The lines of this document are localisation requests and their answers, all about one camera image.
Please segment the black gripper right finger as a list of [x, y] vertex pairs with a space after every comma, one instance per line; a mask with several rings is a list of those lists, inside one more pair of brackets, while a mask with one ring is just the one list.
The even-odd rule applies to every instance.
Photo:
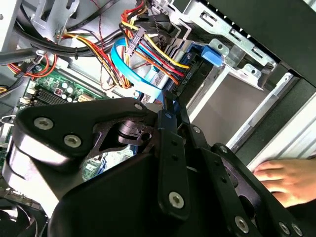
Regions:
[[176, 103], [178, 129], [184, 136], [188, 161], [210, 185], [204, 201], [214, 201], [210, 227], [220, 237], [303, 237], [294, 216], [255, 178], [225, 145], [208, 145], [203, 132], [190, 124], [187, 109]]

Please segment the person's bare hand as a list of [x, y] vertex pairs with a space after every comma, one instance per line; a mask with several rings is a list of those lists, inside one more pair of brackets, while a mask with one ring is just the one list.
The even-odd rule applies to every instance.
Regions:
[[265, 161], [253, 174], [285, 208], [316, 198], [315, 158]]

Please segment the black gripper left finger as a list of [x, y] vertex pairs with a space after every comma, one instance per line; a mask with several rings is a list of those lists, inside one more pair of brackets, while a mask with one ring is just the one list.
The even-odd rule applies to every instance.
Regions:
[[157, 205], [177, 219], [189, 208], [189, 184], [183, 139], [170, 92], [160, 95], [153, 112], [126, 97], [28, 107], [14, 121], [3, 168], [13, 189], [38, 202], [51, 216], [61, 198], [80, 185], [82, 165], [132, 145], [158, 162]]

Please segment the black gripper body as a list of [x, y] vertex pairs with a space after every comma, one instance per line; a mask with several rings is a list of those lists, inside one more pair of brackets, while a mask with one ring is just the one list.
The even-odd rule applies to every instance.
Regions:
[[49, 221], [50, 237], [220, 237], [222, 216], [201, 174], [188, 171], [187, 221], [158, 212], [158, 165], [138, 155], [70, 190]]

